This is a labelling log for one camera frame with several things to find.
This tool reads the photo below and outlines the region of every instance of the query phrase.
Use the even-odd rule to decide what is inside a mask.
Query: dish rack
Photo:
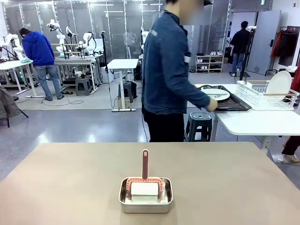
[[[238,81],[236,96],[248,103],[253,110],[293,110],[299,93],[290,89],[289,93],[266,93],[270,81]]]

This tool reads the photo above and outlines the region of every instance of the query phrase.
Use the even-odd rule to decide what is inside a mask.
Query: shoe rack
[[[197,71],[202,71],[202,72],[207,72],[207,73],[212,73],[213,70],[220,70],[222,72],[223,69],[223,62],[224,62],[224,55],[200,55],[196,56],[196,62],[195,62],[195,70],[196,73]],[[221,68],[211,68],[212,66],[218,65]],[[207,69],[198,69],[201,68],[202,66],[207,66]]]

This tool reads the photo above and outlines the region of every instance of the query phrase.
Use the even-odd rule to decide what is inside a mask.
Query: blue jacket
[[[23,38],[26,56],[35,66],[54,65],[54,53],[45,35],[34,31]]]
[[[179,18],[165,11],[145,42],[143,59],[144,109],[156,114],[187,113],[187,101],[207,107],[210,98],[188,81],[187,31]]]

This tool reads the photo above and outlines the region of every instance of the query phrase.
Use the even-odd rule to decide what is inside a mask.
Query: black tray
[[[202,87],[200,87],[198,89],[202,90],[202,89],[209,89],[209,88],[221,89],[221,90],[225,90],[228,93],[230,93],[222,85],[219,85],[219,86],[204,85],[204,86],[202,86]],[[228,99],[217,102],[216,111],[221,111],[221,112],[248,111],[249,109],[251,109],[251,106],[249,106],[246,102],[244,102],[243,100],[241,100],[236,95],[230,93],[230,97]]]

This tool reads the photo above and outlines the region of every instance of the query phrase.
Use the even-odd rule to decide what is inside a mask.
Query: white wall
[[[231,25],[231,32],[230,32],[230,39],[233,38],[236,32],[240,31],[240,24],[243,21],[248,21],[248,26],[255,26],[256,21],[256,13],[249,12],[249,13],[233,13],[232,14],[232,25]]]
[[[8,31],[7,31],[6,24],[5,24],[5,19],[4,19],[3,3],[0,2],[0,38],[1,38],[1,41],[3,40],[3,36],[6,36],[7,34],[8,34]],[[0,52],[0,54],[4,55],[4,54],[7,54],[7,53],[3,49],[3,51]]]
[[[293,4],[300,4],[300,0],[273,0],[272,10],[281,10],[281,19],[279,28],[284,26],[300,26],[300,7],[293,7]],[[300,36],[296,47],[296,52],[293,59],[293,66],[296,66],[297,57],[300,50]],[[275,59],[274,69],[286,68],[279,65],[279,58]]]

